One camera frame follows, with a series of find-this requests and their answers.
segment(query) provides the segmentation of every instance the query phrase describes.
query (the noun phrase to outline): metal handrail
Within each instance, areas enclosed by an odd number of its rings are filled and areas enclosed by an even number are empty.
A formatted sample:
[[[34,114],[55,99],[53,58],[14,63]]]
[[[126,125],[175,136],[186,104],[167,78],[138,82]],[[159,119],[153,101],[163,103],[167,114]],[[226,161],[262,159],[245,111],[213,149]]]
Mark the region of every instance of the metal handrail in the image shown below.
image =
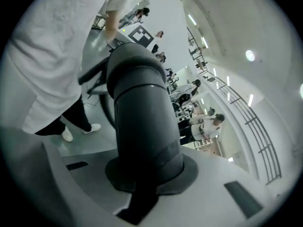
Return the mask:
[[[193,34],[191,33],[189,28],[187,29],[191,37],[188,41],[189,42],[194,41],[194,43],[196,44],[196,48],[198,48],[199,46]],[[204,57],[202,54],[199,57],[201,57],[201,59],[204,61]],[[267,174],[266,184],[270,184],[275,179],[282,177],[281,168],[275,147],[261,120],[258,118],[256,113],[252,110],[252,108],[247,105],[246,101],[232,87],[228,86],[220,78],[215,77],[214,74],[208,71],[207,66],[205,67],[206,70],[204,70],[203,72],[200,72],[198,70],[200,76],[204,76],[205,74],[209,73],[214,78],[214,81],[211,83],[214,85],[218,83],[219,87],[217,90],[219,90],[221,94],[223,94],[226,97],[226,100],[228,93],[230,94],[230,104],[233,105],[239,111],[240,115],[243,117],[245,121],[245,126],[248,126],[249,129],[251,130],[252,135],[254,136],[259,148],[258,153],[261,154],[264,162],[265,171]]]

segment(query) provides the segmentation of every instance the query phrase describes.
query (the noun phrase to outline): sneaker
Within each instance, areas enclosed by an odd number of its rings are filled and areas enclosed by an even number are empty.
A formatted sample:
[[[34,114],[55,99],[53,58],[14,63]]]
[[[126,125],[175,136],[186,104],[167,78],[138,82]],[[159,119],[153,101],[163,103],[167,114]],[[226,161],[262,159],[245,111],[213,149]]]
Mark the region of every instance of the sneaker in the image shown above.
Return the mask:
[[[63,139],[64,139],[65,141],[67,141],[67,142],[72,142],[72,140],[73,140],[72,134],[71,134],[71,132],[68,130],[67,127],[65,127],[65,130],[64,130],[63,133],[62,133],[62,137],[63,137]]]
[[[100,125],[100,124],[98,124],[98,123],[93,123],[93,124],[91,125],[91,131],[90,131],[90,132],[86,132],[86,131],[84,131],[84,130],[82,130],[82,132],[83,132],[83,134],[89,134],[89,133],[98,131],[98,130],[100,130],[100,129],[101,129],[101,125]]]

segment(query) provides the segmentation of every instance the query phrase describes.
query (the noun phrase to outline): round ceiling light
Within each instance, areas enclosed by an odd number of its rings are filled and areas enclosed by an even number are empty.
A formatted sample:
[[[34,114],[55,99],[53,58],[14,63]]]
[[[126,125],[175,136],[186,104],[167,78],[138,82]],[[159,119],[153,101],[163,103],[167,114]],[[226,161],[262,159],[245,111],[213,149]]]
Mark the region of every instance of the round ceiling light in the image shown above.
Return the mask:
[[[303,98],[303,84],[300,87],[300,94],[301,94],[301,98]]]
[[[249,60],[249,61],[254,61],[256,58],[254,52],[252,52],[250,50],[246,51],[245,55],[246,55],[247,60]]]

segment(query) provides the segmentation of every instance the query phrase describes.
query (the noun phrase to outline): floor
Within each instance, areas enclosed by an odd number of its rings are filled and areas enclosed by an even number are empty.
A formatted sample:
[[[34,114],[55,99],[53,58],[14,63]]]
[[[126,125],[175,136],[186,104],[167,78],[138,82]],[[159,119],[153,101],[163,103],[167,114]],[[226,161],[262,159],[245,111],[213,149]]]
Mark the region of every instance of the floor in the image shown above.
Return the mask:
[[[84,74],[109,54],[109,48],[106,47],[103,33],[100,30],[92,29],[83,50],[81,73]],[[107,121],[98,96],[91,96],[89,98],[89,95],[86,93],[88,88],[97,80],[97,77],[82,86],[82,99],[89,122],[100,123],[102,128],[100,131],[84,135],[79,128],[62,118],[62,121],[67,125],[74,137],[71,143],[64,141],[61,136],[50,137],[51,142],[58,148],[62,157],[95,153],[116,148],[116,132]]]

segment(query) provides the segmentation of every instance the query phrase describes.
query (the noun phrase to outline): ceiling light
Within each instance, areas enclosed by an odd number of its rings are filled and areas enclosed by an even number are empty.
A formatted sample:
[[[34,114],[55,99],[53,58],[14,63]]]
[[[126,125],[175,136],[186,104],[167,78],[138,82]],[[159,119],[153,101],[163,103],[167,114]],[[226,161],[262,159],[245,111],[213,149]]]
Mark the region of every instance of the ceiling light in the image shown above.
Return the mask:
[[[247,60],[254,61],[255,60],[255,54],[251,50],[246,51],[245,53]]]
[[[254,99],[253,94],[250,95],[250,100],[248,101],[248,106],[250,107],[252,104],[252,100]]]
[[[188,15],[188,17],[189,17],[189,19],[193,22],[193,24],[194,24],[194,26],[196,26],[197,25],[197,23],[195,22],[195,20],[193,19],[193,17],[191,17],[191,15],[189,14]]]
[[[202,42],[203,42],[203,44],[205,45],[205,47],[208,49],[208,44],[207,44],[205,38],[204,38],[204,37],[201,37],[201,39],[202,39]]]
[[[300,94],[301,94],[301,98],[303,98],[303,84],[300,87]]]

